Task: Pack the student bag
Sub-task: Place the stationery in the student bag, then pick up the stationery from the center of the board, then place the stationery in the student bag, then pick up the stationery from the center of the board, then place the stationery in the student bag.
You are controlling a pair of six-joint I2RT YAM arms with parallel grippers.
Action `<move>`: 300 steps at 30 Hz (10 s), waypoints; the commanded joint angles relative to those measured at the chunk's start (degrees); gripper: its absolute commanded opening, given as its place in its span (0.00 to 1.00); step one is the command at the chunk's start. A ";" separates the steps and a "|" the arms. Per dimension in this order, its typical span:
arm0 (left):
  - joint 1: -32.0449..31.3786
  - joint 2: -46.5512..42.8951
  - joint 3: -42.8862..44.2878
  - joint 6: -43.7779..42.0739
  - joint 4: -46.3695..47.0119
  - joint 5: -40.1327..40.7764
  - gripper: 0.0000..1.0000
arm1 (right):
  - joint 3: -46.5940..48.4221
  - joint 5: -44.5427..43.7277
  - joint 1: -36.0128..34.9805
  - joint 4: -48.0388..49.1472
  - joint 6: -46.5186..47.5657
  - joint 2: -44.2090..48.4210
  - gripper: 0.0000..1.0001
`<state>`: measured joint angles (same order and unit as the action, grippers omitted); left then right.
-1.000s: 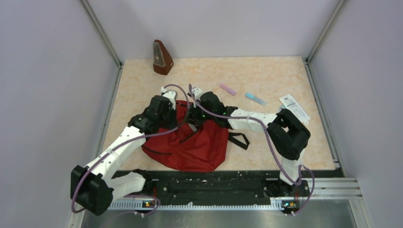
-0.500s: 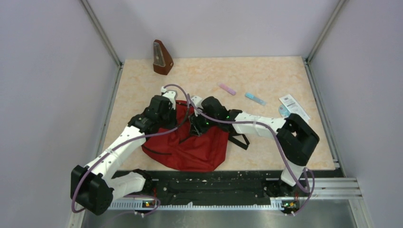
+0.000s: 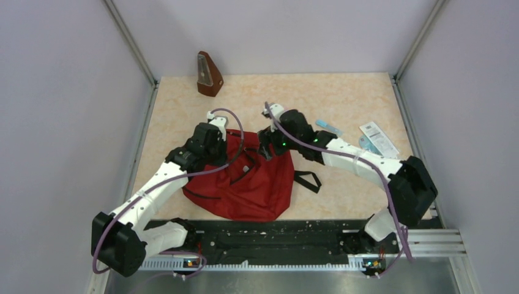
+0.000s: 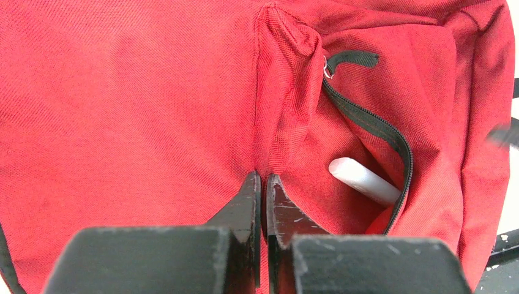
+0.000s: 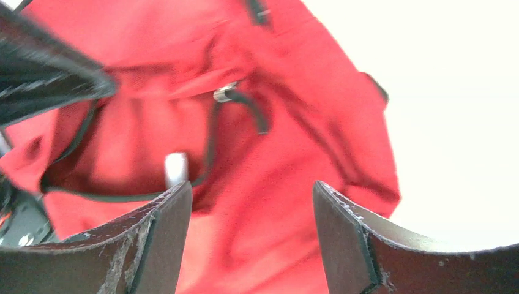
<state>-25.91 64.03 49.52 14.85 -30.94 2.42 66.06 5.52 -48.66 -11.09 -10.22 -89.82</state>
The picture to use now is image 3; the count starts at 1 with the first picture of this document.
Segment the red backpack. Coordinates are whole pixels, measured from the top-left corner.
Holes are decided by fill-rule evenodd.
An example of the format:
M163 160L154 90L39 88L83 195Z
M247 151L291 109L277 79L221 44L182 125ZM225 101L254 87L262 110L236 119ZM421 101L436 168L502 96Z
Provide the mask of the red backpack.
M223 170L192 178L183 188L183 194L194 204L216 216L242 222L271 222L276 220L291 203L294 184L318 193L322 184L313 172L294 168L290 153L266 160L258 152L260 143L253 132L245 132L240 146L239 131L227 132L226 153L238 158ZM314 182L303 177L313 176Z

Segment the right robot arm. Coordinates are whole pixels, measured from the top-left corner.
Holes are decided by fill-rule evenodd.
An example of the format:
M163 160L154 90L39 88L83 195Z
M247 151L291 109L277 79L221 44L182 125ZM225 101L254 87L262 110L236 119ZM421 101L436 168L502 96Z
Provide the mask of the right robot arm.
M438 195L418 157L400 160L363 150L332 132L315 131L301 112L279 104L267 104L262 115L271 121L258 132L259 153L267 160L295 151L308 161L354 173L386 193L387 208L370 217L359 235L366 252L376 252L391 233L401 236L405 227L417 225Z

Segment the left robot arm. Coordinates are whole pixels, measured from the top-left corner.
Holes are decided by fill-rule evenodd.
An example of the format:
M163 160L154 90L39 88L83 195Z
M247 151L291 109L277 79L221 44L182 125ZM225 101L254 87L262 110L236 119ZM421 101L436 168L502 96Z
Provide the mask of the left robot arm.
M150 180L124 204L110 213L100 212L92 221L92 270L103 271L103 263L124 277L133 275L143 262L159 253L176 248L189 253L196 246L196 236L176 220L147 228L166 201L190 179L207 175L227 164L226 125L224 117L199 123L186 143L170 151Z

